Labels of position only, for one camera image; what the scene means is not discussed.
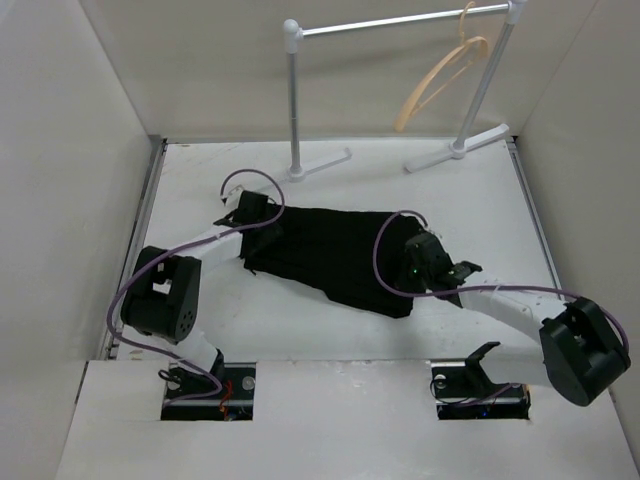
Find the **black trousers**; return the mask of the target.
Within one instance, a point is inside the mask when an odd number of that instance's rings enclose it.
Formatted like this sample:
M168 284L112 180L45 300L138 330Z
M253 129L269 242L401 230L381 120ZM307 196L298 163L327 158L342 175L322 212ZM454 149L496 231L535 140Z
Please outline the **black trousers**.
M404 318L413 300L393 287L401 273L404 246L422 232L414 216L390 212L287 207L273 225L243 235L244 267L322 291L338 304Z

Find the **beige wooden clothes hanger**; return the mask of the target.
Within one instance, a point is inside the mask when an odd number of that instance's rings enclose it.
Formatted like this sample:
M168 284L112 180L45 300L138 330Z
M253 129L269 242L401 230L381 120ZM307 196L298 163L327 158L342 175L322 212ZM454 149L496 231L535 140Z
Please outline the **beige wooden clothes hanger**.
M475 6L475 1L468 2L459 16L458 45L425 74L400 108L393 122L396 133L402 133L409 121L443 90L480 60L488 57L488 40L481 35L468 36L465 31L466 17Z

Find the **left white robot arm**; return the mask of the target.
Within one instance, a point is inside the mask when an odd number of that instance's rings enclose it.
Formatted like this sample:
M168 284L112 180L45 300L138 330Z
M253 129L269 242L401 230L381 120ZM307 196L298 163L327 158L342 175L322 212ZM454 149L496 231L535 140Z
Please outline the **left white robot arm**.
M180 246L144 247L135 281L126 288L120 319L153 339L149 349L168 354L190 375L190 386L206 399L224 387L224 355L196 326L201 279L220 265L251 253L278 238L284 206L262 193L245 191L236 208L200 235Z

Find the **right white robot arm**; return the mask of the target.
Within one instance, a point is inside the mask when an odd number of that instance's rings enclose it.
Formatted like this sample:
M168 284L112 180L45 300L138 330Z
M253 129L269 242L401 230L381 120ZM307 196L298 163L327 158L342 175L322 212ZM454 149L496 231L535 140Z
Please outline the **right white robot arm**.
M472 262L455 263L428 231L405 243L399 287L492 318L531 339L534 350L489 341L464 360L466 397L513 384L553 388L585 407L631 366L620 325L596 302L548 287L504 284Z

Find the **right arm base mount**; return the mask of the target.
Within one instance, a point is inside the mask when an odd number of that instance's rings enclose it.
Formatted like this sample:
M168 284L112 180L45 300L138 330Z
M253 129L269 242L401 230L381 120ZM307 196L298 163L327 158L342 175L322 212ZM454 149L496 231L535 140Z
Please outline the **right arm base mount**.
M431 366L429 389L441 421L529 420L531 395L521 384L494 384L463 362Z

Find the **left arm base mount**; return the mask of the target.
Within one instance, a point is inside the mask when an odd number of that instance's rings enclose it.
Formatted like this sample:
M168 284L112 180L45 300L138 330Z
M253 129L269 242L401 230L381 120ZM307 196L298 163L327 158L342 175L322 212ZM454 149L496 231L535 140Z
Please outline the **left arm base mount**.
M227 363L222 388L181 366L161 370L167 385L160 414L162 421L252 421L256 391L255 363Z

